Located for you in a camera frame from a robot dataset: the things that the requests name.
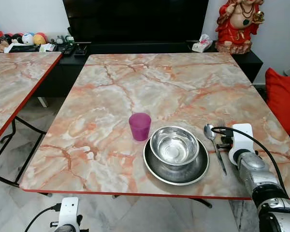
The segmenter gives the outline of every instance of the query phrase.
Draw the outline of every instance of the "table leg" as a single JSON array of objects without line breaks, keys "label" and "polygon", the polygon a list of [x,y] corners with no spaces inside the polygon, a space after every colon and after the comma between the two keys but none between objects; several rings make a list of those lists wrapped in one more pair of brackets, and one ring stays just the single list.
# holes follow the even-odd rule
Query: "table leg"
[{"label": "table leg", "polygon": [[45,98],[38,97],[38,100],[39,100],[39,102],[41,103],[41,105],[42,105],[44,108],[47,108],[47,107],[48,107],[48,103],[47,103],[47,101],[46,101]]},{"label": "table leg", "polygon": [[[15,181],[10,181],[10,180],[7,180],[5,178],[3,178],[2,176],[0,176],[0,181],[7,184],[7,185],[10,185],[10,186],[13,186],[13,187],[17,187],[19,188],[19,183],[18,181],[20,180],[23,172],[25,171],[27,165],[29,164],[36,148],[38,147],[40,141],[42,140],[43,138],[43,135],[46,134],[45,131],[42,131],[42,130],[39,130],[37,128],[35,128],[34,126],[32,126],[31,124],[27,123],[26,121],[24,121],[23,119],[19,118],[19,117],[15,117],[13,120],[12,120],[12,133],[11,134],[8,134],[6,136],[4,136],[1,140],[0,140],[0,143],[3,143],[6,139],[6,142],[4,143],[4,145],[2,146],[2,148],[0,149],[0,155],[2,154],[2,152],[4,151],[4,149],[6,148],[6,146],[8,145],[8,143],[11,141],[13,135],[16,133],[16,125],[15,125],[15,120],[19,121],[20,123],[24,124],[25,126],[29,127],[30,129],[40,133],[40,136],[39,138],[37,139],[37,141],[35,142],[34,146],[33,146],[33,149],[31,150],[29,156],[27,157],[24,165],[21,167]],[[40,194],[43,194],[45,196],[51,196],[52,194],[51,193],[40,193]]]},{"label": "table leg", "polygon": [[[116,199],[119,196],[120,195],[112,195],[112,198]],[[213,208],[213,205],[210,202],[206,201],[206,200],[203,200],[201,198],[191,198],[191,199],[194,200],[194,201],[197,201],[197,202],[200,202],[200,203],[204,204],[206,207],[208,207],[210,209]]]}]

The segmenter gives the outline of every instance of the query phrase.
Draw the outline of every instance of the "black metal table leg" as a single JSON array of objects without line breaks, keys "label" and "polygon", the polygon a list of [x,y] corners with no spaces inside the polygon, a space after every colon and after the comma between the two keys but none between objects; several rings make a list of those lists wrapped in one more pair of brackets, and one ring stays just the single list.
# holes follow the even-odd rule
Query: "black metal table leg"
[{"label": "black metal table leg", "polygon": [[205,206],[207,206],[208,208],[213,208],[212,204],[206,200],[200,199],[200,198],[191,198],[194,201],[200,202],[202,204],[204,204]]},{"label": "black metal table leg", "polygon": [[[5,178],[3,178],[3,177],[0,176],[0,181],[1,181],[1,182],[5,183],[5,184],[8,184],[8,185],[10,185],[10,186],[13,186],[13,187],[17,187],[17,188],[19,188],[19,183],[18,183],[18,181],[20,180],[20,178],[21,178],[23,172],[25,171],[27,165],[29,164],[29,162],[30,162],[30,160],[31,160],[31,158],[32,158],[32,156],[33,156],[33,154],[34,154],[36,148],[38,147],[40,141],[42,140],[43,135],[45,135],[46,132],[45,132],[45,131],[42,131],[42,130],[39,130],[39,129],[37,129],[37,128],[35,128],[35,127],[32,126],[31,124],[27,123],[26,121],[24,121],[24,120],[22,120],[21,118],[19,118],[19,117],[16,116],[16,117],[12,120],[12,133],[11,133],[11,134],[8,134],[8,135],[6,135],[6,136],[4,136],[4,137],[0,140],[0,143],[3,143],[3,142],[7,139],[6,142],[4,143],[4,145],[2,146],[2,148],[0,149],[0,155],[2,154],[2,152],[4,151],[4,149],[6,148],[6,146],[8,145],[8,143],[11,141],[12,137],[13,137],[13,136],[15,135],[15,133],[16,133],[15,119],[18,120],[20,123],[24,124],[25,126],[29,127],[30,129],[32,129],[32,130],[34,130],[34,131],[40,133],[39,138],[38,138],[37,141],[35,142],[35,144],[34,144],[32,150],[31,150],[29,156],[27,157],[27,159],[26,159],[26,161],[25,161],[25,163],[24,163],[24,165],[21,167],[21,169],[20,169],[20,171],[19,171],[19,173],[18,173],[18,175],[17,175],[15,181],[10,181],[10,180],[5,179]],[[43,195],[45,195],[45,196],[51,196],[51,195],[52,195],[51,193],[40,193],[40,194],[43,194]]]},{"label": "black metal table leg", "polygon": [[2,146],[2,148],[0,149],[0,155],[2,154],[2,152],[4,151],[4,149],[6,148],[6,146],[9,144],[10,140],[12,139],[13,135],[16,133],[16,126],[15,126],[15,119],[12,120],[12,134],[9,135],[8,140],[5,142],[5,144]]}]

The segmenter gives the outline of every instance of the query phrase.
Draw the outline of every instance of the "tabletop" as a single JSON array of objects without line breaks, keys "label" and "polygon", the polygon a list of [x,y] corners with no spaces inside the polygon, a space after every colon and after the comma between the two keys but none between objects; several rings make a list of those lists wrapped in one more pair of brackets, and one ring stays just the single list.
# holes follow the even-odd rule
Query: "tabletop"
[{"label": "tabletop", "polygon": [[0,54],[0,136],[60,57],[60,52]]},{"label": "tabletop", "polygon": [[[205,177],[188,186],[156,179],[133,140],[128,119],[152,118],[192,132],[210,156]],[[229,54],[91,55],[27,168],[20,187],[33,192],[249,199],[236,167],[222,153],[225,177],[206,123],[250,123],[273,154],[290,196],[290,138]],[[260,155],[273,165],[261,151]]]}]

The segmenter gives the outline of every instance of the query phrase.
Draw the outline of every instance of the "red figurine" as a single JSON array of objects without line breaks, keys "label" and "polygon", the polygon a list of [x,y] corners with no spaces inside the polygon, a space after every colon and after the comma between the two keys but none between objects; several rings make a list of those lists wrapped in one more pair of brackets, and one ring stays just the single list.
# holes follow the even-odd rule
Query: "red figurine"
[{"label": "red figurine", "polygon": [[264,21],[264,13],[259,11],[259,5],[263,2],[264,0],[228,0],[220,8],[216,29],[216,49],[219,52],[244,54],[250,51],[250,34],[256,35],[259,24]]}]

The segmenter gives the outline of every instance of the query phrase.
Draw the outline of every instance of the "red pillow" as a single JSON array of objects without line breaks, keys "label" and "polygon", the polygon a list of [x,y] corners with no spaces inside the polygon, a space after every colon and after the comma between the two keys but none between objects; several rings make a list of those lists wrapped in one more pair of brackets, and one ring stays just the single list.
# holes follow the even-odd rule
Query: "red pillow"
[{"label": "red pillow", "polygon": [[290,135],[290,76],[269,68],[265,73],[267,104]]}]

